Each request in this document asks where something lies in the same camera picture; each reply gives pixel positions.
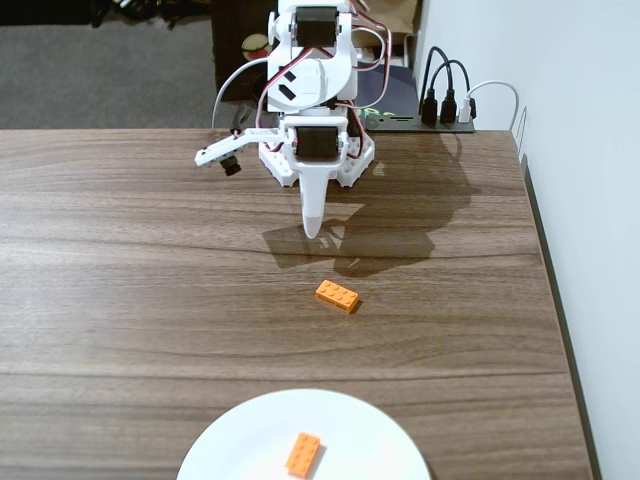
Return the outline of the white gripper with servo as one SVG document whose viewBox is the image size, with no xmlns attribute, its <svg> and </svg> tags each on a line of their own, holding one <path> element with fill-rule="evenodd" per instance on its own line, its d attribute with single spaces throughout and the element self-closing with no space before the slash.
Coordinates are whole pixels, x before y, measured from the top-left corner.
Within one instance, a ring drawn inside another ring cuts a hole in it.
<svg viewBox="0 0 640 480">
<path fill-rule="evenodd" d="M 327 186 L 348 150 L 344 116 L 286 116 L 283 156 L 298 172 L 303 228 L 314 239 L 322 225 Z"/>
</svg>

